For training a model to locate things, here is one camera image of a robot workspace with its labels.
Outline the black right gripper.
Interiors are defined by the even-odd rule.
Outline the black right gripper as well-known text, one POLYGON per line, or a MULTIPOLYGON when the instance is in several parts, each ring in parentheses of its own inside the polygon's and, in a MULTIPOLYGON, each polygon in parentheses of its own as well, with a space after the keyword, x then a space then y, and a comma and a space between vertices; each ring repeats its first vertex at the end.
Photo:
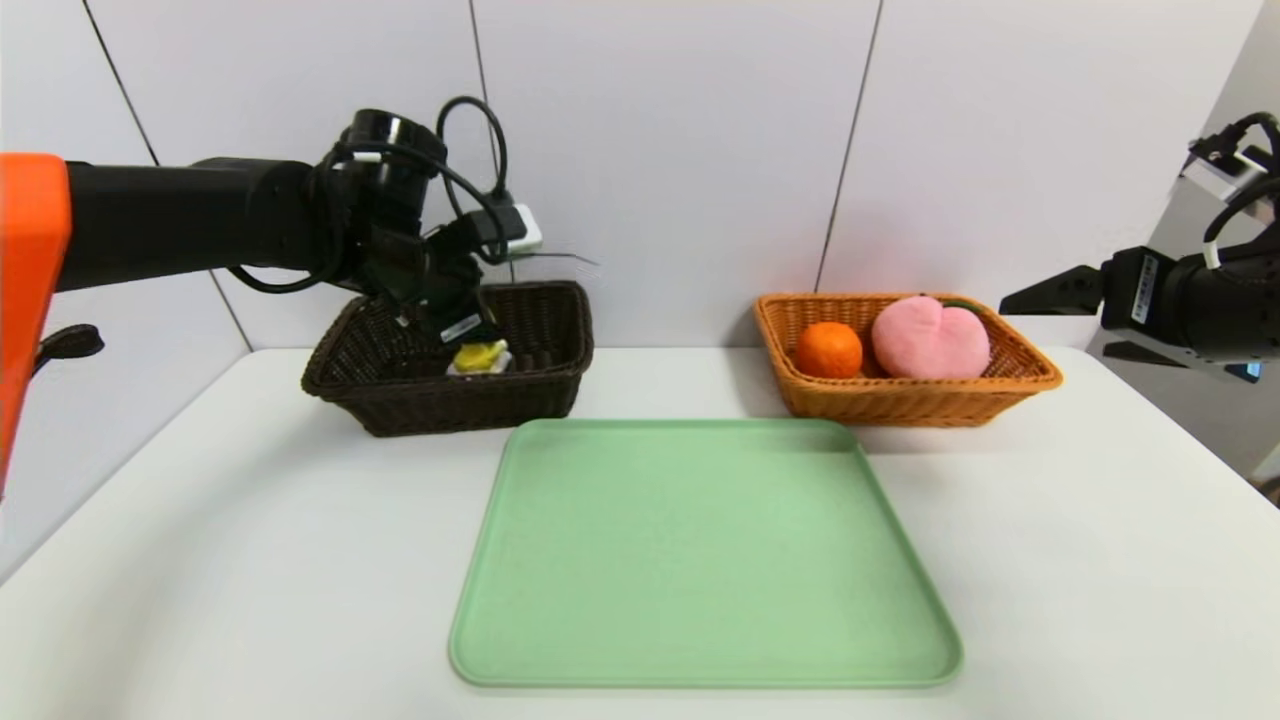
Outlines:
POLYGON ((1140 246, 1102 270, 1079 265, 1002 299, 1005 316, 1093 316, 1120 338, 1102 356, 1188 368, 1188 357, 1276 357, 1277 286, 1230 281, 1198 255, 1140 246))

